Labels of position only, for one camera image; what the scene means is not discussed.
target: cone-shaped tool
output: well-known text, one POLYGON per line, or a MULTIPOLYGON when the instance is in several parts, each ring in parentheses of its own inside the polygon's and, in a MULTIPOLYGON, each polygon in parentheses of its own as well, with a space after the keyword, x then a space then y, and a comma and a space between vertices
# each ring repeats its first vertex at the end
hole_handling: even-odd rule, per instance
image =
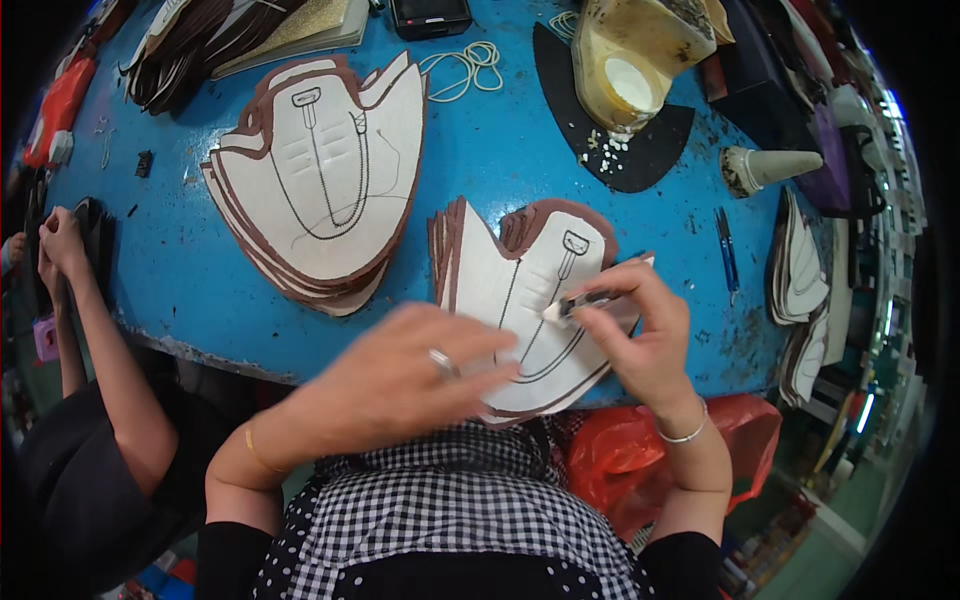
POLYGON ((730 146, 720 151, 720 174, 730 193, 747 198, 764 185, 815 171, 824 159, 815 152, 794 150, 748 150, 730 146))

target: yellow plastic container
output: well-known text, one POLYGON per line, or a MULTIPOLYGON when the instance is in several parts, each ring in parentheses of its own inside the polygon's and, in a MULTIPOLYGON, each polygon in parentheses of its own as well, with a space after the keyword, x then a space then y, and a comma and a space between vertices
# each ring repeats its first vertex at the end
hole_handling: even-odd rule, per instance
POLYGON ((716 38, 703 0, 587 0, 571 48, 580 104, 608 131, 636 133, 716 38))

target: worn blue paint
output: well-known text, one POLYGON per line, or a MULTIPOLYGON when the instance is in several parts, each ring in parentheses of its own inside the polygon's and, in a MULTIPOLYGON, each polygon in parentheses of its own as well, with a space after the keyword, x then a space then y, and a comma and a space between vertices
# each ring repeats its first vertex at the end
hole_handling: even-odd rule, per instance
MULTIPOLYGON (((504 87, 472 89, 455 103, 430 104, 420 187, 396 259, 371 302, 350 317, 332 319, 287 300, 257 273, 209 199, 198 167, 218 136, 233 127, 253 86, 276 65, 204 84, 176 119, 141 113, 123 102, 116 65, 126 64, 156 7, 141 4, 102 49, 74 128, 72 161, 58 170, 48 200, 48 205, 72 206, 93 196, 117 216, 112 292, 118 319, 128 327, 306 380, 398 303, 430 298, 429 215, 463 194, 495 226, 518 207, 557 197, 589 204, 607 217, 620 259, 657 252, 658 272, 690 306, 687 369, 701 394, 773 383, 786 331, 766 319, 762 282, 780 189, 740 201, 727 192, 717 168, 719 149, 752 143, 707 106, 695 69, 674 82, 668 97, 696 109, 679 162, 654 188, 613 193, 577 166, 540 92, 533 24, 545 23, 567 6, 473 0, 476 23, 464 35, 410 44, 389 31, 385 17, 372 19, 364 44, 349 51, 350 64, 361 75, 406 47, 420 60, 486 39, 500 49, 504 87), (93 133, 100 117, 108 119, 107 131, 116 128, 103 170, 106 134, 93 133), (133 172, 137 153, 148 149, 156 158, 144 180, 133 172), (738 258, 742 291, 734 308, 713 224, 712 210, 718 206, 727 210, 738 258)), ((462 77, 461 69, 454 61, 437 67, 431 74, 434 89, 462 77)), ((606 404, 622 395, 611 377, 584 404, 606 404)))

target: blue handled snips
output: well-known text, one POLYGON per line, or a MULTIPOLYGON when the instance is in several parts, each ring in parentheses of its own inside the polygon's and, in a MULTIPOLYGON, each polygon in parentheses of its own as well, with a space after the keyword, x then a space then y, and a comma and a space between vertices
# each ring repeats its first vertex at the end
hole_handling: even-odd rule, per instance
POLYGON ((727 213, 723 208, 719 212, 713 211, 713 219, 717 224, 717 235, 720 236, 720 253, 723 254, 723 268, 727 273, 727 289, 730 290, 730 306, 740 291, 740 275, 736 271, 736 258, 733 257, 733 240, 730 238, 730 225, 727 223, 727 213))

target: gingham shirt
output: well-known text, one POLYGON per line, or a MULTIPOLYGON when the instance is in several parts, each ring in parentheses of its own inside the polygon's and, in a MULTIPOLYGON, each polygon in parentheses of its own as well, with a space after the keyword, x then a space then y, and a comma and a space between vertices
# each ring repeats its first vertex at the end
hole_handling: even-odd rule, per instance
POLYGON ((252 597, 332 598, 354 585, 345 569, 409 552, 543 557, 595 576, 594 598, 653 597, 607 520, 563 489, 563 437, 556 420, 502 431, 468 422, 319 461, 286 508, 252 597))

